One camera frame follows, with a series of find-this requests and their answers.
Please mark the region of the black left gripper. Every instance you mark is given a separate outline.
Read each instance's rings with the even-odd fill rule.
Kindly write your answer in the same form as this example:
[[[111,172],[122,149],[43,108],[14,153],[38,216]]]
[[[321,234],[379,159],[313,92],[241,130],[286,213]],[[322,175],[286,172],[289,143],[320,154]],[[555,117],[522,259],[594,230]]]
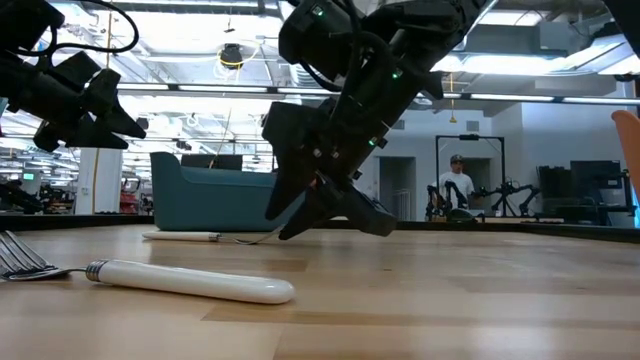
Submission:
[[[79,52],[57,65],[45,58],[30,64],[7,51],[0,54],[0,98],[10,113],[26,112],[41,120],[34,144],[53,152],[67,148],[124,150],[115,134],[144,139],[145,130],[118,100],[120,75]]]

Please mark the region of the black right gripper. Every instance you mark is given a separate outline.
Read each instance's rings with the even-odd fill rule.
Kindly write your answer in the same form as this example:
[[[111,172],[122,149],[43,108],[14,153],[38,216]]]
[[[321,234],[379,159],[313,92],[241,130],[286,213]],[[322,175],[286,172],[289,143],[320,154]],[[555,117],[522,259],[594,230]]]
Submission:
[[[323,155],[317,171],[328,182],[312,183],[279,239],[291,239],[335,217],[341,201],[343,214],[358,230],[388,236],[396,229],[394,215],[352,187],[354,174],[384,143],[387,132],[419,93],[443,97],[442,75],[433,69],[438,62],[406,55],[382,64],[371,61],[361,69],[355,86],[341,93],[329,119],[318,129]]]

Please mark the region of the person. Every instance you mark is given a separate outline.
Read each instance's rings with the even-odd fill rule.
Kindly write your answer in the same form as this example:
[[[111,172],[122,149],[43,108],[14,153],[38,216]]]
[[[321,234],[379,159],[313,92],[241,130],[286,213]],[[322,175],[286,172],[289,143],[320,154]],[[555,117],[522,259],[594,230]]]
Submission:
[[[453,208],[465,208],[469,205],[469,197],[474,192],[472,179],[464,173],[464,158],[455,154],[450,158],[450,170],[441,174],[438,180],[440,193],[443,198],[447,196],[446,183],[452,182],[455,188],[451,189],[450,201]]]

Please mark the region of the black monitor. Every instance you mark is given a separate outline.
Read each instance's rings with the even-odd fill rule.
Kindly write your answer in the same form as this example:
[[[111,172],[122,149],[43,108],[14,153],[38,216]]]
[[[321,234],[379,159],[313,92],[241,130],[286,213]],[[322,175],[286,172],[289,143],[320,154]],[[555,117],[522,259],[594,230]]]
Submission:
[[[185,154],[181,157],[184,167],[242,170],[243,156],[229,154]]]
[[[592,190],[622,188],[622,169],[617,160],[572,161],[570,170],[577,195]]]

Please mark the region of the black station frame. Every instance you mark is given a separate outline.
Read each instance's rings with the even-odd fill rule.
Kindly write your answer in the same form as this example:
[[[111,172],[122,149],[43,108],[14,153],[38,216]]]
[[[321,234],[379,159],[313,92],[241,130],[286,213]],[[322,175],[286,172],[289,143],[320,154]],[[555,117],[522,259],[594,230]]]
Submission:
[[[506,156],[505,156],[505,138],[500,136],[482,136],[478,134],[460,134],[460,135],[436,135],[435,136],[435,170],[438,173],[440,170],[440,154],[444,147],[440,147],[439,142],[441,139],[455,139],[459,141],[480,141],[485,140],[489,144],[491,144],[491,140],[496,140],[500,143],[500,148],[496,149],[496,151],[500,155],[500,183],[504,183],[506,181]],[[435,195],[436,197],[441,195],[441,185],[440,185],[441,175],[438,173],[438,177],[435,181]],[[469,194],[463,194],[457,184],[455,182],[451,182],[449,178],[445,180],[445,189],[447,190],[447,194],[445,196],[445,207],[443,208],[443,213],[445,215],[449,214],[451,210],[467,210],[469,205],[469,200],[471,198],[476,199],[482,197],[482,194],[479,192],[473,192]],[[450,192],[454,190],[457,197],[457,205],[456,207],[451,206],[450,201]]]

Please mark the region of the silver ventilation duct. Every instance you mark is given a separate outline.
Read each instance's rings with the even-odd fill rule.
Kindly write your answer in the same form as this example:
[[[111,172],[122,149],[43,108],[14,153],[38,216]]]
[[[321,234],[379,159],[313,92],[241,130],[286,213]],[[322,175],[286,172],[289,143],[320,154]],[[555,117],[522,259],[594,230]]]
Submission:
[[[300,64],[290,64],[289,72],[294,87],[321,88],[321,85]]]

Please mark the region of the dark teal plastic bin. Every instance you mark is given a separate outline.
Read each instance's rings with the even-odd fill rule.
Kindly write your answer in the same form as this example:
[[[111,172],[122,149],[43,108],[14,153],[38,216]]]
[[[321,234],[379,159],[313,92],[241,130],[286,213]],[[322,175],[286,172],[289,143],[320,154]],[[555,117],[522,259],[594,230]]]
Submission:
[[[166,152],[150,160],[154,223],[162,231],[271,231],[288,222],[304,200],[299,196],[268,220],[274,174],[185,167]]]

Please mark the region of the white pillar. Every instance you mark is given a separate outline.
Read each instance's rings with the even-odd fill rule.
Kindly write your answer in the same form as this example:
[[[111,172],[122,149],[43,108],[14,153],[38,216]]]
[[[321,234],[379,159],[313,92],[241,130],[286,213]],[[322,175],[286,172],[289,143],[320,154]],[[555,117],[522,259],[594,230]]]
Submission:
[[[81,148],[75,215],[119,213],[123,151]]]

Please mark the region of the black metal table frame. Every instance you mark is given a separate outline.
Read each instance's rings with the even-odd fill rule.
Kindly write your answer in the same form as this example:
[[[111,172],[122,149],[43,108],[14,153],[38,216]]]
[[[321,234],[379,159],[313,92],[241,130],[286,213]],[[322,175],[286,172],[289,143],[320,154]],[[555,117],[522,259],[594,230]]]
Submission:
[[[40,231],[87,227],[151,225],[152,216],[142,215],[11,215],[0,214],[0,230]],[[640,245],[640,229],[539,222],[442,223],[402,221],[403,231],[513,232]]]

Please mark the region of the white-handled fork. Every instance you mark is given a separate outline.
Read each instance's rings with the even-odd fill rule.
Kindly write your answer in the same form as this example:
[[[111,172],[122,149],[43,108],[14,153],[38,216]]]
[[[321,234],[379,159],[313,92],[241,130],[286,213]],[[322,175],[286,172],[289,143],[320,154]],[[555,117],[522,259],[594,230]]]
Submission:
[[[217,298],[279,305],[294,299],[288,281],[167,267],[140,262],[99,259],[84,267],[58,267],[33,250],[11,231],[0,231],[0,279],[8,282],[44,281],[79,272],[91,282]]]
[[[276,227],[268,234],[255,240],[240,239],[223,235],[219,232],[177,232],[177,231],[150,231],[142,234],[146,240],[188,241],[188,242],[220,242],[230,240],[239,245],[257,245],[280,233],[283,225]]]

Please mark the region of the long LED light bar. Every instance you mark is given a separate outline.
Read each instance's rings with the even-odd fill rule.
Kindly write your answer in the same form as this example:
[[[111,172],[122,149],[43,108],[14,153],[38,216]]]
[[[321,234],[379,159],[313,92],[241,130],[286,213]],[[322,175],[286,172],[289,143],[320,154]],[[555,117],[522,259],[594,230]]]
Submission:
[[[331,92],[322,88],[304,87],[274,87],[274,86],[238,86],[238,85],[184,85],[160,83],[120,83],[120,92],[127,94],[152,93],[189,93],[216,95],[300,95],[328,97],[337,96],[338,92]],[[421,91],[417,98],[429,100],[462,100],[462,101],[493,101],[493,102],[524,102],[524,103],[554,103],[566,105],[594,105],[594,106],[640,106],[640,98],[592,97],[592,96],[560,96],[560,95],[521,95],[494,93],[460,93],[444,92],[441,97]]]

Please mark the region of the orange plastic bin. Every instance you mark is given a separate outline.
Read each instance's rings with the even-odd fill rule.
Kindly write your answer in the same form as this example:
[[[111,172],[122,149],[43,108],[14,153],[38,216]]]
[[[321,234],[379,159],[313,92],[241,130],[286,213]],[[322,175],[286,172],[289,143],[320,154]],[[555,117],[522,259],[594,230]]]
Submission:
[[[631,183],[640,201],[640,118],[626,110],[611,114],[615,123]]]

